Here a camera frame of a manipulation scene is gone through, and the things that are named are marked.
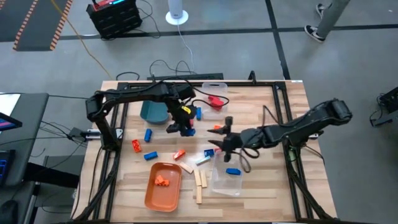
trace black case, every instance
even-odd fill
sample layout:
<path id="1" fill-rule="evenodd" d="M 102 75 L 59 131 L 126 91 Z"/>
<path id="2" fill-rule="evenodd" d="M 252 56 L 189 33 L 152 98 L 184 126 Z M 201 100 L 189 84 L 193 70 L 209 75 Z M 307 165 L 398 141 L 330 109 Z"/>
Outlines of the black case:
<path id="1" fill-rule="evenodd" d="M 117 4 L 103 6 L 98 11 L 89 4 L 86 12 L 103 39 L 119 37 L 141 26 L 142 23 L 136 0 L 124 0 Z"/>

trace blue block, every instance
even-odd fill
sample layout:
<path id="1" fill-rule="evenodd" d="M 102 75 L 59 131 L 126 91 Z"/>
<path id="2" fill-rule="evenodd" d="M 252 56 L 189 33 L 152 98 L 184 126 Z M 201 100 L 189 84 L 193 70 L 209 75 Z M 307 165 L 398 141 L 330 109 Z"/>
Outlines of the blue block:
<path id="1" fill-rule="evenodd" d="M 157 157 L 157 152 L 156 151 L 144 155 L 144 159 L 147 160 L 147 161 L 150 160 L 150 159 L 156 158 L 156 157 Z"/>
<path id="2" fill-rule="evenodd" d="M 144 141 L 149 142 L 151 136 L 152 136 L 152 130 L 148 128 L 147 131 L 145 132 Z"/>
<path id="3" fill-rule="evenodd" d="M 197 108 L 197 120 L 201 120 L 201 108 Z"/>
<path id="4" fill-rule="evenodd" d="M 241 171 L 236 168 L 227 168 L 226 173 L 231 175 L 241 175 Z"/>
<path id="5" fill-rule="evenodd" d="M 196 133 L 195 129 L 188 129 L 185 136 L 194 136 Z"/>
<path id="6" fill-rule="evenodd" d="M 213 157 L 214 156 L 214 149 L 206 149 L 205 150 L 205 157 L 210 156 Z"/>

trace orange plastic bowl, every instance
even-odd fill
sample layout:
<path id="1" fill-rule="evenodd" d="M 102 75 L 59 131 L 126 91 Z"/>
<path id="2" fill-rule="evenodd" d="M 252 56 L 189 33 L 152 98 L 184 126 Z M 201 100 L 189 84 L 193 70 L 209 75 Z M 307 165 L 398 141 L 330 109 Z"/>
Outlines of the orange plastic bowl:
<path id="1" fill-rule="evenodd" d="M 155 185 L 158 175 L 169 180 L 169 186 Z M 172 212 L 177 208 L 180 196 L 182 171 L 176 164 L 157 162 L 150 169 L 147 192 L 145 194 L 145 206 L 151 210 L 160 212 Z"/>

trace wooden stick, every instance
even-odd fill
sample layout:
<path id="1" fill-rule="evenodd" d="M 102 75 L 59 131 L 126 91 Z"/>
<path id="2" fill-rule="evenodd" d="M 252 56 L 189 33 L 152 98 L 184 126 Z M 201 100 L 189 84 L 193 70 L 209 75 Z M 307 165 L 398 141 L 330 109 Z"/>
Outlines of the wooden stick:
<path id="1" fill-rule="evenodd" d="M 197 187 L 197 203 L 201 203 L 201 186 Z"/>
<path id="2" fill-rule="evenodd" d="M 203 188 L 207 187 L 206 171 L 205 170 L 200 171 L 200 180 L 201 180 L 201 187 L 203 187 Z"/>
<path id="3" fill-rule="evenodd" d="M 201 186 L 199 170 L 198 170 L 198 169 L 195 169 L 195 170 L 193 171 L 193 174 L 195 174 L 195 182 L 197 183 L 197 186 Z"/>
<path id="4" fill-rule="evenodd" d="M 180 162 L 180 167 L 181 168 L 183 168 L 185 171 L 187 171 L 188 173 L 192 173 L 193 172 L 193 169 L 190 167 L 190 166 L 188 166 L 188 165 L 186 165 L 185 163 L 183 163 L 183 162 Z"/>

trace white cable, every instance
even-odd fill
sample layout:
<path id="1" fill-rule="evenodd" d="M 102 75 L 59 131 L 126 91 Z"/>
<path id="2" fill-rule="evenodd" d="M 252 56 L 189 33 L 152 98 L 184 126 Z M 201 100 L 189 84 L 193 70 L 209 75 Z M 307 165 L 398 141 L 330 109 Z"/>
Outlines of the white cable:
<path id="1" fill-rule="evenodd" d="M 182 42 L 184 42 L 184 45 L 186 46 L 186 48 L 187 48 L 187 49 L 189 50 L 189 52 L 191 53 L 192 71 L 194 72 L 194 71 L 195 71 L 195 64 L 193 63 L 193 54 L 192 54 L 192 50 L 191 50 L 191 48 L 188 47 L 187 43 L 185 43 L 185 40 L 184 40 L 184 38 L 183 38 L 182 35 L 181 35 L 181 32 L 180 32 L 180 24 L 179 24 L 179 23 L 177 24 L 177 28 L 178 28 L 178 33 L 180 34 L 180 37 L 181 37 L 181 39 L 182 39 Z"/>

